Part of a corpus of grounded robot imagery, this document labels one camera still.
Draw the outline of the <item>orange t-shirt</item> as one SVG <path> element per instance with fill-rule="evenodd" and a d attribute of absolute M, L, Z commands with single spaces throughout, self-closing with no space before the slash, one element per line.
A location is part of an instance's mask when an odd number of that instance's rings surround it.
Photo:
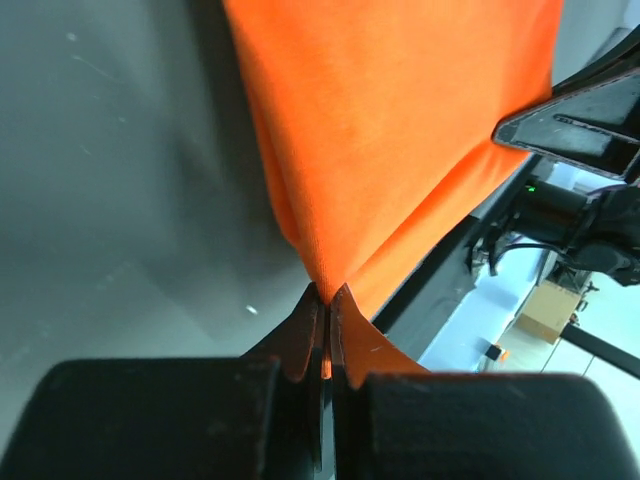
<path fill-rule="evenodd" d="M 334 306 L 353 386 L 417 367 L 369 323 L 525 160 L 503 118 L 551 93 L 559 1 L 227 1 L 276 220 Z"/>

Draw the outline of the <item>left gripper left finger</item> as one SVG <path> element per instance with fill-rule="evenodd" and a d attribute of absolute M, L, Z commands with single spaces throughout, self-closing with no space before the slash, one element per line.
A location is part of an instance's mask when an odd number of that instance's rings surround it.
<path fill-rule="evenodd" d="M 325 309 L 309 285 L 238 357 L 82 359 L 40 380 L 5 479 L 311 479 L 322 467 Z"/>

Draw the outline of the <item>cardboard box in background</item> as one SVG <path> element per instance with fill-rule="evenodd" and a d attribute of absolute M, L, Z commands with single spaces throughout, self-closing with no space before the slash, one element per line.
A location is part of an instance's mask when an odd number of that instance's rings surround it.
<path fill-rule="evenodd" d="M 584 301 L 584 294 L 543 281 L 536 286 L 520 311 L 515 326 L 554 345 L 571 316 Z"/>

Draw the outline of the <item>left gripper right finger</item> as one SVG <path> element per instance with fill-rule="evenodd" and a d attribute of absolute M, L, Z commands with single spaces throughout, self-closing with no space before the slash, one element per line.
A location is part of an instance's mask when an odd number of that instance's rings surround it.
<path fill-rule="evenodd" d="M 340 479 L 635 479 L 609 401 L 576 375 L 433 373 L 342 287 L 328 311 Z"/>

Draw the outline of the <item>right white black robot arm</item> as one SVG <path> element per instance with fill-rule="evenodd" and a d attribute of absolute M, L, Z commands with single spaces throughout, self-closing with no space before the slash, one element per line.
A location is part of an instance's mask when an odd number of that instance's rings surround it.
<path fill-rule="evenodd" d="M 554 252 L 576 270 L 604 273 L 622 286 L 639 282 L 639 32 L 556 85 L 551 98 L 497 124 L 493 141 L 603 175 L 612 187 L 591 196 L 536 177 L 514 185 L 508 205 L 470 244 L 472 273 L 496 274 L 517 249 Z"/>

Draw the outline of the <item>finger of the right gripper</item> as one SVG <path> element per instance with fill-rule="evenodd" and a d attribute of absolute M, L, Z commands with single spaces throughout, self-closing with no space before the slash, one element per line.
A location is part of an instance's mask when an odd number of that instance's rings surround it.
<path fill-rule="evenodd" d="M 639 38 L 626 37 L 604 56 L 553 87 L 553 100 L 635 100 L 639 96 Z"/>
<path fill-rule="evenodd" d="M 615 180 L 639 178 L 639 71 L 571 90 L 501 121 L 493 141 Z"/>

